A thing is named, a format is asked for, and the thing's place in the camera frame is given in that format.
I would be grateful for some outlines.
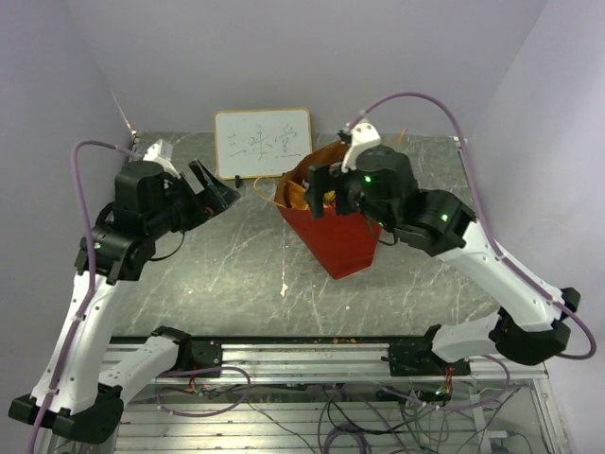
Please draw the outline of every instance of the black bracket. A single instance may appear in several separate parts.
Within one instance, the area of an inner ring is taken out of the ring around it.
[[[391,376],[445,375],[448,366],[453,375],[469,375],[468,361],[461,359],[448,364],[432,352],[432,340],[439,328],[431,326],[424,336],[405,336],[391,343],[389,357],[382,357],[389,363]]]
[[[189,371],[194,367],[209,369],[220,366],[223,362],[223,349],[214,340],[192,340],[191,335],[168,326],[160,326],[151,336],[162,336],[179,345],[179,355],[172,371]],[[219,377],[220,371],[199,376]]]
[[[194,340],[192,342],[192,360],[198,369],[220,366],[223,363],[223,349],[214,340]],[[220,376],[220,371],[200,376],[216,378]]]

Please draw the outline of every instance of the wire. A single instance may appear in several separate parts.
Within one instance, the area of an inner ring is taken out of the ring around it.
[[[455,454],[458,454],[462,448],[464,448],[466,445],[469,444],[469,442],[471,440],[473,440],[475,438],[476,435],[478,435],[479,433],[481,434],[481,440],[479,441],[479,447],[481,447],[481,444],[483,443],[483,437],[485,435],[485,431],[488,429],[488,427],[492,424],[493,420],[495,419],[495,417],[497,416],[497,414],[504,408],[504,405],[512,399],[512,397],[514,395],[516,395],[517,393],[519,393],[519,391],[521,391],[521,388],[517,388],[514,391],[512,391],[512,393],[510,393],[506,399],[504,399],[504,402],[502,402],[502,405],[500,407],[497,408],[497,410],[493,413],[492,417],[490,418],[490,421],[488,421],[488,423],[485,425],[485,427],[481,430],[478,430],[476,432],[473,433],[473,435],[471,435],[466,442],[464,442],[459,448],[458,451],[456,451]]]
[[[519,268],[514,262],[512,262],[512,260],[510,260],[508,257],[506,257],[504,255],[504,252],[500,248],[500,245],[495,240],[493,233],[492,233],[492,229],[490,228],[490,224],[488,223],[485,213],[483,211],[483,208],[481,206],[481,199],[479,197],[479,191],[477,190],[475,177],[474,177],[475,173],[473,172],[473,166],[471,164],[471,158],[470,158],[471,153],[469,152],[466,138],[464,137],[462,128],[460,127],[460,124],[454,117],[454,114],[445,106],[445,104],[443,104],[441,101],[439,101],[435,97],[430,96],[430,95],[425,95],[423,93],[418,93],[418,92],[393,93],[391,95],[382,97],[382,98],[374,101],[368,107],[361,110],[351,123],[347,123],[347,125],[344,129],[344,132],[350,132],[351,128],[354,128],[354,126],[357,123],[359,123],[359,121],[361,121],[362,118],[364,118],[369,112],[373,111],[376,107],[380,106],[381,104],[383,104],[391,99],[394,99],[396,97],[407,97],[407,96],[419,97],[421,99],[425,99],[429,102],[432,102],[433,104],[435,104],[437,107],[439,107],[443,111],[443,113],[449,118],[450,122],[452,123],[452,127],[454,128],[454,131],[456,131],[456,135],[458,136],[458,140],[460,142],[460,147],[462,150],[462,153],[461,153],[462,165],[464,166],[464,169],[466,170],[469,188],[471,189],[471,196],[473,197],[473,201],[475,202],[476,216],[479,219],[479,222],[481,223],[481,225],[483,227],[483,230],[485,232],[485,237],[487,238],[488,243],[490,243],[490,246],[492,246],[492,249],[493,249],[495,255],[513,273],[515,273],[519,278],[521,278],[524,282],[526,282],[526,284],[528,284],[531,288],[533,288],[536,292],[538,292],[543,298],[545,298],[548,304],[553,304],[560,311],[562,311],[564,314],[566,314],[570,319],[572,319],[586,335],[586,338],[588,339],[588,341],[590,343],[590,347],[589,347],[589,350],[587,353],[582,354],[582,355],[569,355],[569,354],[561,353],[561,354],[559,354],[559,356],[562,358],[567,358],[567,359],[588,359],[588,358],[593,357],[596,352],[596,339],[595,339],[595,336],[593,335],[593,333],[591,332],[591,330],[588,328],[588,326],[571,309],[566,307],[561,302],[553,300],[553,297],[548,290],[543,288],[539,283],[535,282],[533,280],[533,278],[531,276],[529,276],[529,274],[527,274],[525,271],[523,271],[521,268]]]
[[[394,395],[397,395],[399,397],[403,397],[405,400],[408,400],[410,402],[414,402],[418,405],[423,406],[423,408],[427,408],[427,409],[431,409],[431,410],[440,410],[440,411],[466,411],[466,410],[472,410],[472,409],[476,409],[478,407],[483,407],[486,404],[491,404],[492,402],[495,402],[498,398],[500,398],[502,395],[504,395],[509,386],[510,386],[510,371],[509,368],[506,366],[506,364],[504,362],[502,362],[502,360],[495,358],[491,355],[484,355],[484,358],[487,358],[493,362],[495,362],[496,364],[498,364],[500,367],[502,367],[502,370],[504,371],[504,374],[506,375],[505,378],[505,382],[504,382],[504,386],[502,388],[502,390],[499,393],[496,393],[495,395],[493,395],[492,397],[489,397],[485,400],[481,400],[479,402],[476,402],[474,404],[470,404],[470,405],[463,405],[463,406],[457,406],[457,407],[452,407],[452,406],[447,406],[447,407],[443,407],[443,406],[439,406],[439,405],[433,405],[433,404],[428,404],[426,402],[423,402],[422,400],[420,400],[418,397],[416,397],[415,395],[408,395],[408,394],[403,394],[403,393],[399,393],[395,390],[393,390],[392,388],[383,388],[383,390],[387,393],[391,393]]]
[[[302,440],[303,443],[306,444],[306,446],[311,450],[311,452],[313,454],[315,454],[315,449],[313,448],[313,446],[311,446],[311,444],[309,442],[307,442],[304,437],[300,434],[295,432],[294,430],[290,430],[289,428],[285,428],[284,426],[282,426],[280,423],[278,423],[275,419],[273,419],[273,417],[271,417],[268,413],[265,413],[263,410],[257,409],[255,407],[252,406],[252,404],[250,403],[250,401],[246,402],[251,409],[253,409],[254,411],[258,411],[259,413],[265,415],[273,424],[275,424],[278,428],[282,428],[283,430],[285,430],[288,433],[291,433],[292,435],[297,436],[298,438],[300,438]]]
[[[175,253],[177,253],[179,251],[184,240],[185,240],[185,232],[182,231],[181,242],[179,243],[179,246],[177,246],[177,249],[175,249],[173,252],[169,253],[168,255],[163,255],[161,257],[151,257],[149,259],[149,261],[150,262],[161,262],[162,260],[166,260],[167,258],[170,258],[172,255],[174,255]]]
[[[250,390],[251,390],[252,382],[251,382],[250,375],[243,369],[240,369],[239,367],[216,366],[216,367],[209,367],[207,369],[197,369],[195,371],[167,372],[167,373],[163,374],[163,376],[202,375],[202,374],[208,374],[211,372],[219,372],[219,371],[220,372],[222,372],[222,371],[239,372],[241,375],[243,375],[246,378],[246,382],[248,384],[248,386],[246,387],[246,391],[239,397],[239,399],[237,401],[235,401],[229,407],[225,407],[224,409],[221,409],[221,410],[210,411],[208,413],[187,413],[184,411],[172,410],[162,403],[162,393],[164,391],[174,391],[174,388],[165,387],[165,388],[160,389],[156,395],[156,401],[158,403],[158,410],[162,410],[162,411],[165,411],[166,413],[174,414],[176,416],[183,416],[185,418],[208,418],[210,416],[217,416],[218,414],[226,413],[227,411],[233,410],[235,407],[242,404],[243,402],[246,402],[248,400],[248,398],[250,397]]]
[[[529,439],[527,438],[526,435],[524,435],[523,433],[519,433],[519,432],[512,432],[509,430],[509,434],[512,437],[521,437],[523,438],[526,443],[527,443],[527,447],[529,448],[529,454],[533,454],[533,449],[531,449],[531,443],[529,442]]]
[[[395,234],[393,234],[393,242],[392,243],[388,243],[387,241],[385,241],[383,239],[380,239],[380,237],[376,236],[376,234],[374,233],[374,230],[372,228],[372,225],[370,224],[370,220],[368,218],[366,218],[364,216],[363,219],[366,220],[366,225],[368,226],[368,230],[370,231],[370,235],[372,235],[372,238],[374,238],[380,244],[384,244],[385,246],[394,246],[394,245],[397,244],[397,236],[395,236]]]
[[[423,446],[423,444],[420,441],[420,438],[418,438],[418,435],[415,433],[415,431],[412,429],[412,427],[409,425],[410,422],[416,422],[419,419],[424,418],[428,413],[432,413],[432,410],[429,410],[425,413],[421,413],[421,415],[418,415],[418,410],[415,410],[415,414],[412,416],[413,418],[415,418],[412,421],[407,421],[407,418],[409,417],[406,413],[406,402],[401,402],[399,401],[399,412],[401,413],[401,417],[404,420],[404,424],[407,427],[407,430],[409,431],[409,434],[412,436],[412,438],[414,439],[414,441],[416,442],[416,445],[418,445],[418,448],[421,449],[423,452],[433,452],[433,453],[437,453],[439,454],[439,452],[434,451],[433,449],[431,449],[430,447],[426,447]]]
[[[40,432],[40,427],[42,426],[42,420],[46,415],[46,412],[50,408],[53,397],[57,392],[57,386],[59,385],[59,380],[61,378],[61,374],[65,369],[65,363],[67,361],[67,354],[74,342],[74,337],[76,336],[76,332],[78,331],[79,323],[83,319],[83,315],[86,312],[86,309],[90,305],[93,297],[95,296],[95,285],[96,285],[96,257],[95,257],[95,240],[93,239],[93,228],[91,226],[91,220],[88,216],[88,208],[86,207],[86,200],[84,198],[84,189],[82,188],[82,181],[79,176],[79,167],[78,167],[78,153],[82,147],[87,145],[94,145],[97,147],[103,147],[108,149],[114,149],[130,158],[136,158],[138,155],[133,151],[122,148],[117,145],[108,144],[106,142],[100,142],[98,140],[85,140],[82,142],[78,142],[74,145],[71,151],[71,168],[72,168],[72,176],[74,179],[74,188],[76,189],[76,196],[78,198],[79,210],[82,216],[82,221],[84,223],[84,238],[86,239],[86,253],[88,254],[88,289],[82,302],[79,305],[78,310],[76,311],[76,315],[74,317],[74,321],[69,327],[67,331],[67,335],[65,336],[65,340],[63,341],[63,345],[60,347],[59,357],[57,358],[57,363],[55,364],[55,370],[53,371],[52,376],[50,377],[50,383],[48,386],[48,393],[43,399],[40,408],[38,409],[38,414],[36,415],[36,419],[34,420],[34,424],[32,426],[31,434],[29,436],[29,441],[27,443],[27,452],[30,454],[35,453],[36,447],[36,439],[38,438],[38,432]]]
[[[325,445],[323,446],[323,454],[329,454],[330,446],[334,442],[334,440],[342,435],[349,435],[353,437],[357,442],[357,446],[359,447],[359,454],[372,454],[372,447],[366,440],[366,437],[363,436],[362,433],[354,433],[347,430],[348,427],[346,425],[341,426],[340,428],[333,428],[330,430],[328,435],[325,437]]]
[[[387,430],[374,430],[371,428],[362,428],[357,423],[355,423],[347,415],[347,413],[344,412],[344,410],[340,407],[340,405],[337,402],[335,402],[333,399],[328,402],[328,406],[326,408],[326,413],[328,416],[328,420],[330,421],[330,424],[332,424],[332,426],[334,428],[338,428],[338,425],[334,422],[334,420],[332,419],[332,416],[330,414],[330,407],[332,405],[334,405],[338,409],[338,411],[340,411],[340,414],[342,414],[344,419],[347,420],[347,423],[349,423],[349,425],[352,427],[351,433],[366,433],[368,435],[388,435],[390,433],[395,433],[395,434],[396,433],[406,433],[404,430],[397,430],[398,428],[401,428],[405,423],[401,423],[401,424],[398,424],[397,426],[393,426],[393,427],[389,427],[389,425],[387,425]]]

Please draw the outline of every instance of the red bag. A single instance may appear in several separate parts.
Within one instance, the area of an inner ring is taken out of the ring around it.
[[[309,166],[342,161],[346,152],[347,146],[334,142],[309,154],[282,176],[274,200],[287,223],[334,279],[372,264],[381,227],[372,222],[372,236],[361,214],[337,216],[334,207],[326,207],[323,218],[312,219],[309,209],[291,208],[288,202],[288,187],[291,184],[287,182],[302,185],[307,179]]]

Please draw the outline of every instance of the electronic cable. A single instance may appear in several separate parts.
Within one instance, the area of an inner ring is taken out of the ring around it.
[[[208,413],[187,413],[185,411],[172,410],[172,409],[168,408],[167,406],[165,406],[162,402],[163,391],[167,391],[167,390],[173,391],[172,388],[165,387],[165,388],[160,389],[156,395],[156,401],[158,403],[158,410],[165,411],[166,413],[174,414],[176,416],[183,416],[185,418],[208,418],[210,416],[217,416],[218,414],[226,413],[227,411],[233,410],[238,405],[241,405],[242,403],[246,402],[248,400],[248,398],[250,397],[252,382],[251,382],[250,375],[245,370],[240,369],[239,367],[216,366],[216,367],[209,367],[207,369],[197,369],[195,371],[166,372],[166,373],[162,374],[162,376],[190,376],[190,375],[202,375],[202,374],[209,374],[211,372],[222,372],[222,371],[236,371],[239,374],[243,375],[246,378],[246,382],[247,382],[247,387],[246,387],[246,390],[244,391],[244,393],[239,397],[239,399],[237,399],[230,406],[225,407],[224,409],[210,411]]]
[[[263,410],[260,410],[260,409],[257,409],[257,408],[255,408],[255,407],[253,407],[253,406],[252,406],[252,404],[250,403],[250,400],[249,400],[248,402],[246,402],[246,403],[247,403],[247,404],[250,406],[250,408],[251,408],[251,409],[253,409],[254,411],[258,411],[258,412],[259,412],[259,413],[261,413],[262,415],[266,416],[266,417],[267,417],[267,418],[268,418],[268,419],[269,419],[269,420],[270,420],[270,421],[271,421],[273,424],[275,424],[275,425],[276,425],[278,428],[282,428],[282,429],[283,429],[283,430],[285,430],[286,432],[291,433],[292,435],[294,435],[294,436],[296,436],[296,437],[300,438],[300,439],[301,439],[301,440],[304,442],[304,444],[305,444],[305,445],[306,445],[306,446],[307,446],[307,447],[308,447],[308,448],[311,450],[311,452],[312,452],[313,454],[315,454],[315,449],[313,448],[313,446],[311,446],[311,444],[310,444],[309,442],[307,442],[307,441],[304,439],[304,437],[303,437],[303,436],[302,436],[300,433],[295,432],[294,430],[290,430],[289,428],[285,428],[285,427],[284,427],[284,426],[282,426],[280,423],[278,423],[278,422],[277,422],[275,419],[273,419],[273,417],[272,417],[272,416],[270,416],[268,413],[265,413]]]
[[[523,438],[527,443],[527,447],[529,448],[529,454],[533,454],[533,449],[531,448],[531,443],[529,442],[529,439],[527,438],[526,435],[524,435],[523,433],[520,433],[520,432],[513,432],[512,430],[509,430],[508,434],[510,434],[511,437]]]
[[[397,244],[397,236],[395,236],[395,234],[393,234],[393,241],[392,241],[392,243],[389,243],[389,242],[385,241],[384,239],[380,239],[380,236],[376,236],[376,234],[374,233],[374,230],[372,228],[372,224],[370,223],[370,220],[368,218],[366,218],[365,216],[363,217],[363,219],[366,220],[366,225],[368,226],[368,231],[370,232],[370,235],[372,235],[372,238],[374,238],[380,244],[384,244],[385,246],[394,246],[394,245]]]
[[[471,158],[470,158],[471,153],[469,152],[466,138],[464,136],[464,133],[462,132],[462,128],[460,127],[460,124],[456,120],[456,117],[445,106],[445,104],[443,104],[441,101],[439,101],[435,97],[430,96],[430,95],[425,95],[423,93],[418,93],[418,92],[393,93],[391,95],[382,97],[382,98],[374,101],[368,107],[359,111],[359,113],[354,118],[354,120],[351,123],[347,123],[347,125],[343,131],[346,133],[350,132],[351,128],[354,128],[354,126],[357,123],[359,123],[359,121],[361,121],[361,119],[363,119],[369,112],[373,111],[376,107],[380,106],[381,104],[383,104],[391,99],[394,99],[396,97],[407,97],[407,96],[419,97],[420,99],[425,99],[425,100],[435,104],[449,118],[450,123],[452,124],[452,127],[454,128],[454,131],[456,132],[456,135],[458,136],[458,140],[460,142],[462,165],[464,166],[464,169],[466,170],[467,181],[469,184],[469,188],[471,189],[471,196],[473,197],[473,201],[475,203],[476,216],[479,219],[479,222],[481,223],[481,225],[483,227],[483,230],[485,232],[485,237],[487,238],[488,243],[490,243],[490,246],[492,246],[493,252],[495,253],[496,257],[498,257],[502,261],[502,263],[504,263],[514,274],[516,274],[519,278],[521,278],[524,282],[526,282],[531,288],[536,290],[542,297],[544,297],[549,304],[556,306],[557,309],[559,309],[562,313],[564,313],[570,319],[572,319],[586,335],[586,338],[588,339],[588,342],[590,343],[590,347],[589,347],[589,350],[587,353],[581,354],[581,355],[570,355],[570,354],[566,354],[566,353],[559,353],[559,356],[561,358],[567,358],[567,359],[588,359],[588,358],[593,357],[596,352],[596,339],[595,339],[595,336],[593,335],[592,331],[590,330],[590,328],[584,323],[584,321],[578,315],[576,315],[576,313],[573,310],[571,310],[569,307],[567,307],[564,303],[553,300],[552,296],[550,295],[548,290],[543,288],[542,285],[540,285],[539,283],[535,282],[531,278],[531,276],[529,276],[525,271],[521,270],[521,268],[519,268],[514,262],[512,262],[512,260],[510,260],[507,256],[505,256],[502,249],[500,248],[497,241],[495,240],[493,233],[492,233],[492,229],[490,228],[490,224],[487,221],[487,218],[483,211],[483,207],[481,205],[481,199],[479,197],[479,192],[477,190],[475,177],[474,177],[475,173],[473,172],[473,166],[471,164]]]
[[[36,415],[36,419],[32,425],[31,433],[29,436],[29,441],[27,442],[27,452],[30,454],[35,454],[36,448],[36,439],[38,438],[38,433],[40,432],[40,427],[42,426],[42,420],[46,415],[46,412],[50,408],[53,397],[57,393],[57,386],[59,385],[59,380],[61,378],[61,374],[65,369],[65,363],[67,361],[67,355],[69,350],[74,342],[74,337],[76,336],[76,332],[78,331],[79,323],[83,320],[83,316],[86,313],[86,309],[90,305],[93,297],[95,296],[95,285],[96,285],[96,257],[95,257],[95,239],[93,238],[93,228],[91,226],[91,221],[88,215],[88,208],[86,207],[86,199],[84,197],[84,189],[82,187],[82,181],[79,176],[79,166],[78,166],[78,153],[82,147],[94,145],[97,147],[103,147],[108,149],[114,149],[132,159],[137,158],[135,152],[117,146],[108,144],[106,142],[100,142],[98,140],[84,140],[82,142],[78,142],[74,145],[71,151],[71,169],[72,176],[74,179],[74,188],[76,189],[76,196],[78,199],[78,206],[82,216],[82,221],[84,223],[84,238],[86,242],[86,253],[88,254],[88,289],[82,302],[80,303],[78,310],[76,311],[76,315],[74,317],[74,321],[70,325],[67,334],[65,336],[65,340],[63,341],[62,346],[60,347],[59,357],[57,358],[57,362],[55,364],[54,371],[50,378],[50,383],[48,386],[48,392],[44,397],[42,403],[40,404],[40,408],[38,409],[38,414]]]
[[[182,231],[181,233],[182,233],[181,242],[179,243],[179,246],[177,246],[177,249],[175,249],[173,252],[171,252],[171,253],[169,253],[167,255],[163,255],[161,257],[151,257],[149,259],[149,261],[150,262],[161,262],[162,260],[166,260],[167,258],[170,258],[172,255],[174,255],[175,253],[177,253],[181,249],[182,243],[185,240],[185,231]]]
[[[485,431],[490,427],[490,425],[492,424],[493,420],[495,419],[495,417],[497,416],[497,414],[504,408],[504,405],[509,402],[512,397],[514,395],[516,395],[517,393],[519,393],[519,391],[521,391],[521,388],[516,388],[515,390],[513,390],[506,399],[504,399],[504,401],[502,402],[502,405],[500,407],[498,407],[496,409],[496,411],[493,413],[492,417],[490,418],[490,420],[487,422],[487,424],[485,425],[485,427],[481,430],[477,430],[476,432],[474,432],[459,448],[458,451],[456,451],[455,454],[459,454],[459,452],[461,451],[462,448],[464,448],[466,445],[469,444],[469,442],[471,440],[473,440],[475,438],[475,436],[477,436],[479,433],[481,434],[481,440],[479,441],[479,446],[481,446],[481,444],[483,443],[483,437],[485,436]]]

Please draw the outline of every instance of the black joint housing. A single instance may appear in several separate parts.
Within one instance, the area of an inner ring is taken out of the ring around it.
[[[535,366],[567,347],[571,331],[565,323],[555,321],[548,331],[527,332],[514,322],[504,308],[498,313],[500,321],[489,337],[498,353],[512,361]]]
[[[192,364],[192,342],[191,335],[181,331],[180,329],[171,328],[169,326],[160,326],[151,333],[151,336],[160,336],[169,339],[179,345],[179,354],[177,361],[171,371],[188,370]]]
[[[86,410],[71,414],[62,409],[59,413],[47,410],[43,417],[42,427],[52,429],[53,433],[65,440],[100,445],[115,432],[124,402],[120,398],[121,386],[98,385],[95,403]],[[33,425],[40,408],[36,399],[29,394],[17,397],[10,404],[9,417]]]
[[[577,291],[573,287],[567,287],[567,288],[562,288],[561,292],[563,295],[563,300],[565,301],[565,307],[567,307],[574,313],[578,312],[579,299],[581,297],[581,295],[579,294],[579,291]],[[566,318],[567,318],[567,314],[565,314],[563,312],[561,315],[561,321],[565,320]]]

